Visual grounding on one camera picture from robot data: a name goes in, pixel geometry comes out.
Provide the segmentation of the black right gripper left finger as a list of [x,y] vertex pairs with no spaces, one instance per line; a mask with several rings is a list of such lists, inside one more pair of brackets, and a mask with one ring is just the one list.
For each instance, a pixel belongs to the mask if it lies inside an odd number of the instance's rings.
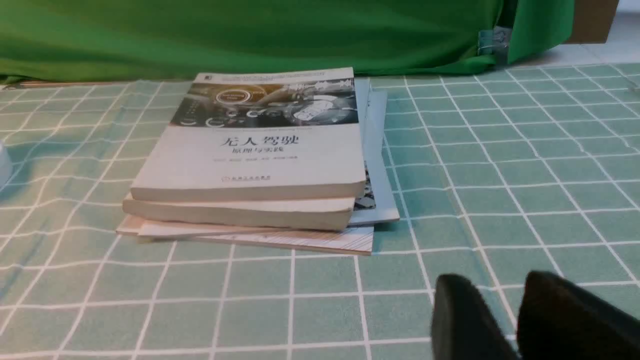
[[437,278],[430,325],[435,360],[516,360],[477,287],[454,273]]

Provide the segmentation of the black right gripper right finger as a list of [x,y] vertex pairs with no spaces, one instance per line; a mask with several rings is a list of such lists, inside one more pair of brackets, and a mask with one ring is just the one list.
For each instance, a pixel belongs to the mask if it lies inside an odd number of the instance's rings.
[[637,360],[638,319],[548,271],[531,271],[518,313],[524,360]]

